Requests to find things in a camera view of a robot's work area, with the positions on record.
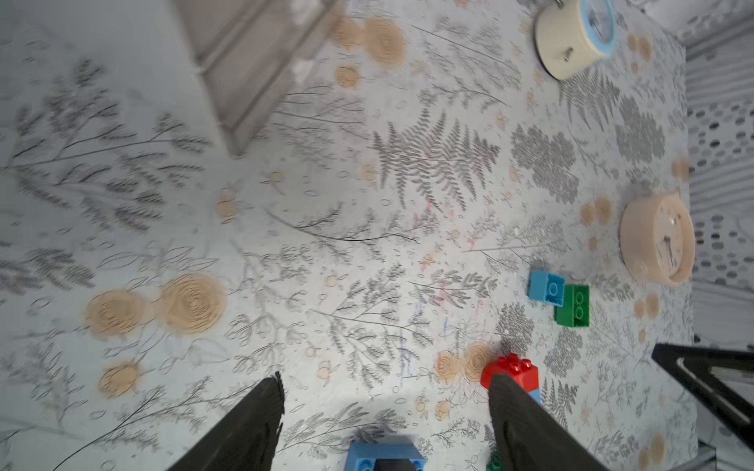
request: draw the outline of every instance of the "clock face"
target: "clock face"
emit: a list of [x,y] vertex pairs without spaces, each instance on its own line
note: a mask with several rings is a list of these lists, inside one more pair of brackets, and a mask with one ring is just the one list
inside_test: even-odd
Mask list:
[[660,203],[654,216],[654,251],[660,269],[668,276],[676,274],[683,256],[681,215],[668,200]]
[[583,0],[586,2],[586,14],[589,26],[596,33],[596,37],[608,44],[613,39],[613,19],[609,0]]

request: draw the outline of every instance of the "patterned fabric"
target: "patterned fabric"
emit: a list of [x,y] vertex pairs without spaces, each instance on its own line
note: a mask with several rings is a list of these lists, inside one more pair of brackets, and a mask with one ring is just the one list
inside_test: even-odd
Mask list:
[[747,0],[629,1],[689,46],[740,22],[754,11],[754,5]]
[[[691,342],[691,287],[634,282],[618,245],[630,201],[688,200],[684,51],[615,3],[614,59],[559,84],[532,2],[354,2],[237,161],[25,25],[2,45],[0,469],[165,468],[275,371],[279,469],[396,434],[482,469],[478,380],[508,351],[606,466],[694,456],[694,402],[650,359]],[[589,328],[528,300],[532,268],[591,286]]]
[[754,176],[752,122],[752,100],[688,111],[694,281],[752,290],[754,190],[746,183]]

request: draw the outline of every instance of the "green lego brick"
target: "green lego brick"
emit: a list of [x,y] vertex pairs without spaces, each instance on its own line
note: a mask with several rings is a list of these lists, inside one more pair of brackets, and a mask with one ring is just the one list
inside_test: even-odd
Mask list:
[[489,463],[487,463],[487,471],[503,471],[503,463],[500,462],[500,455],[495,450],[492,456],[489,457]]
[[561,326],[589,327],[589,286],[565,285],[563,306],[555,308]]

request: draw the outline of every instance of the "leaf print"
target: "leaf print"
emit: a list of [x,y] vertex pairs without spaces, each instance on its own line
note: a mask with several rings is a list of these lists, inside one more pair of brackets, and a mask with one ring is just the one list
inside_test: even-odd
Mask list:
[[629,372],[622,366],[612,365],[605,361],[597,363],[597,381],[599,395],[597,403],[605,402],[609,407],[623,409],[631,405],[636,381],[631,381]]
[[432,84],[432,91],[429,90],[422,90],[419,92],[420,94],[420,100],[421,96],[443,96],[448,100],[448,105],[452,105],[456,99],[461,103],[461,105],[464,107],[464,109],[468,109],[469,103],[472,99],[481,99],[482,104],[480,105],[480,112],[484,113],[487,111],[487,109],[490,106],[493,105],[503,105],[507,106],[505,102],[500,100],[498,97],[493,96],[489,90],[487,90],[484,85],[479,83],[478,81],[474,82],[474,85],[469,88],[466,86],[462,78],[455,77],[455,86],[451,87],[441,87],[440,85]]
[[433,433],[431,436],[436,437],[437,441],[446,448],[453,448],[457,438],[476,439],[479,434],[481,424],[472,419],[458,419],[451,422],[445,430]]
[[500,335],[503,355],[515,353],[521,357],[526,356],[532,346],[533,332],[534,321],[524,314],[523,304],[503,304],[495,327],[495,333]]
[[502,274],[505,271],[515,272],[519,268],[519,261],[523,261],[532,268],[547,269],[545,260],[566,254],[570,247],[563,239],[562,222],[547,219],[543,215],[535,216],[526,226],[508,225],[498,228],[500,222],[491,223],[477,219],[472,224],[474,231],[469,233],[470,242],[491,229],[498,231],[497,247],[470,249],[466,252],[481,252],[485,256],[485,265],[491,273]]
[[633,299],[633,289],[628,283],[622,283],[618,280],[616,274],[606,277],[603,274],[596,274],[590,280],[589,284],[594,287],[608,301],[628,301]]
[[74,386],[76,373],[61,363],[63,352],[53,353],[53,350],[56,349],[52,343],[28,344],[21,359],[13,354],[0,359],[0,372],[6,375],[9,383],[32,387],[31,398],[51,411],[57,426],[62,429],[67,412],[82,406],[86,400],[72,401],[84,386]]
[[[87,80],[79,80],[83,73],[80,71],[92,72],[87,74]],[[80,60],[70,77],[55,81],[44,98],[44,112],[29,118],[27,108],[19,110],[17,127],[23,132],[20,145],[26,148],[12,154],[6,168],[11,171],[22,193],[55,207],[70,208],[78,203],[84,216],[100,230],[111,231],[113,225],[118,224],[144,232],[153,221],[162,219],[158,207],[164,204],[164,198],[156,188],[164,183],[181,188],[196,173],[204,171],[203,167],[194,164],[160,164],[169,157],[168,154],[151,149],[168,144],[175,149],[201,154],[212,143],[203,137],[185,134],[184,123],[168,113],[157,117],[151,138],[130,139],[138,136],[124,130],[123,124],[117,122],[121,118],[118,101],[110,98],[107,90],[94,87],[103,73],[102,66],[90,60]],[[47,126],[40,129],[38,124],[44,118]],[[93,135],[87,134],[92,127],[90,123],[98,122],[104,127],[94,131]],[[29,136],[33,133],[40,136]],[[35,139],[36,144],[30,145],[30,139]],[[99,143],[94,149],[91,147],[93,142]],[[133,146],[150,150],[130,155],[127,151]],[[41,160],[34,158],[42,157],[53,147],[56,149],[53,154],[47,154]],[[115,162],[80,162],[81,158],[115,150],[119,155]],[[24,162],[16,163],[17,158],[24,158]],[[67,167],[52,172],[47,170],[58,163]],[[126,173],[129,178],[118,173]]]
[[636,405],[636,418],[641,418],[642,414],[644,414],[644,411],[647,409],[647,404],[649,403],[649,392],[651,391],[651,387],[644,388],[644,399],[642,399],[639,404]]
[[301,162],[329,169],[340,158],[333,143],[337,139],[368,139],[364,124],[363,98],[326,82],[291,90],[277,104],[260,135],[279,135],[295,146],[293,155]]
[[589,118],[597,121],[600,130],[604,131],[602,119],[609,122],[613,115],[613,106],[618,104],[621,91],[605,77],[598,68],[590,67],[568,80],[558,81],[559,103],[568,109],[571,122],[572,110],[581,116],[581,120],[589,126]]
[[624,436],[620,430],[612,435],[599,437],[594,445],[590,446],[590,451],[607,463],[614,463],[621,457],[629,457],[637,450],[639,450],[639,443],[634,436]]
[[576,161],[574,146],[562,132],[550,140],[538,127],[524,133],[519,124],[511,142],[511,155],[519,166],[533,171],[535,185],[546,188],[558,203],[576,201],[578,177],[569,172]]
[[429,110],[424,109],[417,124],[403,133],[398,133],[388,122],[388,139],[384,141],[374,133],[374,149],[379,153],[381,165],[380,184],[384,188],[391,174],[395,175],[396,189],[401,205],[406,207],[406,186],[413,183],[427,203],[438,210],[440,205],[434,189],[441,189],[447,197],[466,210],[463,185],[476,200],[474,178],[485,188],[485,170],[492,172],[500,148],[481,139],[474,131],[471,138],[468,126],[461,137],[461,124],[455,121],[443,141],[446,113],[430,129]]
[[207,419],[206,415],[201,415],[203,410],[209,412],[214,409],[227,414],[256,386],[255,382],[219,395],[208,390],[209,383],[209,377],[190,383],[180,399],[170,399],[165,392],[165,386],[141,393],[136,404],[124,406],[116,414],[117,425],[63,458],[54,469],[59,469],[65,462],[92,445],[106,450],[122,445],[135,446],[139,450],[157,450],[160,445],[159,436],[151,432],[156,424],[184,425],[191,433],[197,433]]
[[463,307],[471,299],[468,292],[474,292],[481,298],[489,298],[490,292],[497,287],[497,280],[470,273],[462,277],[457,270],[438,270],[431,275],[431,284],[410,282],[415,286],[417,296],[434,306],[443,305],[444,301],[456,307]]
[[652,162],[665,155],[665,134],[651,113],[642,113],[633,97],[621,99],[624,125],[615,126],[618,151],[632,164]]
[[419,91],[416,98],[425,108],[429,108],[437,102],[437,93],[432,93],[429,89],[423,88]]
[[418,26],[414,28],[426,34],[425,53],[430,62],[443,71],[449,74],[454,72],[457,68],[451,59],[454,57],[481,84],[489,84],[499,90],[521,88],[520,70],[502,55],[503,35],[497,25],[482,25],[472,32],[466,26],[452,23],[448,17],[441,17],[435,27],[436,32]]
[[284,430],[278,442],[276,454],[297,445],[312,445],[310,453],[317,459],[325,459],[328,453],[348,453],[351,443],[377,443],[386,435],[394,435],[405,429],[406,419],[398,416],[394,409],[382,409],[374,414],[370,422],[365,419],[370,413],[363,410],[358,402],[346,405],[339,412],[327,417],[318,412],[308,419],[296,421],[288,430]]
[[138,261],[142,256],[135,252],[120,252],[111,255],[100,262],[97,268],[103,270],[118,270]]
[[418,451],[421,457],[423,457],[425,460],[428,460],[432,455],[432,452],[434,451],[432,442],[430,442],[429,439],[423,437],[417,438],[414,442],[414,446],[416,447],[416,451]]
[[563,328],[555,341],[555,348],[547,352],[544,364],[555,374],[565,377],[574,364],[581,359],[584,340],[573,329]]
[[607,358],[618,365],[627,359],[636,363],[649,364],[648,355],[652,345],[641,346],[636,337],[634,325],[629,319],[621,320],[609,316],[605,306],[592,301],[590,305],[590,330],[587,336],[586,355],[589,359]]
[[550,413],[553,418],[564,429],[568,430],[568,418],[566,414],[572,414],[572,407],[576,404],[576,393],[578,386],[569,386],[558,380],[558,387],[555,389],[555,380],[550,379],[547,382],[545,378],[541,388],[541,401],[544,410]]
[[372,208],[367,208],[362,222],[340,231],[325,232],[325,228],[340,220],[342,212],[343,202],[338,202],[336,207],[330,208],[324,215],[309,217],[298,224],[291,224],[270,211],[267,211],[267,214],[289,228],[314,237],[319,247],[330,252],[337,261],[345,264],[351,263],[353,259],[351,254],[353,245],[363,247],[369,257],[374,260],[384,260],[385,257],[379,247],[380,240],[395,239],[407,243],[418,243],[419,233],[432,234],[439,224],[437,217],[431,211],[425,210],[420,216],[414,217],[410,223],[406,224],[403,223],[401,214],[393,213],[388,217],[386,225],[378,229],[377,224],[380,221],[377,215]]
[[222,363],[231,359],[230,354],[221,344],[206,338],[193,340],[186,351],[186,358],[194,366]]
[[348,358],[348,376],[361,381],[367,389],[385,380],[395,359],[404,368],[419,358],[406,346],[409,336],[414,345],[421,348],[434,342],[427,331],[429,321],[421,311],[415,311],[407,322],[400,322],[398,280],[405,273],[400,264],[387,270],[383,268],[365,283],[361,280],[352,283],[345,299],[333,312],[310,310],[327,318],[329,339],[334,348]]
[[62,249],[31,250],[24,260],[0,259],[0,292],[23,295],[46,284],[65,291],[76,285],[91,288],[93,278],[92,270],[77,265],[73,254]]

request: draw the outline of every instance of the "red lego brick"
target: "red lego brick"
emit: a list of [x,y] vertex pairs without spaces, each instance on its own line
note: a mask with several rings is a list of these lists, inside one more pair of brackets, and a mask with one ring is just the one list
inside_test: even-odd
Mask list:
[[508,357],[500,356],[496,362],[492,362],[482,372],[482,386],[489,389],[492,377],[495,375],[508,375],[518,383],[527,393],[539,389],[539,369],[532,365],[529,359],[520,359],[518,355],[511,353]]

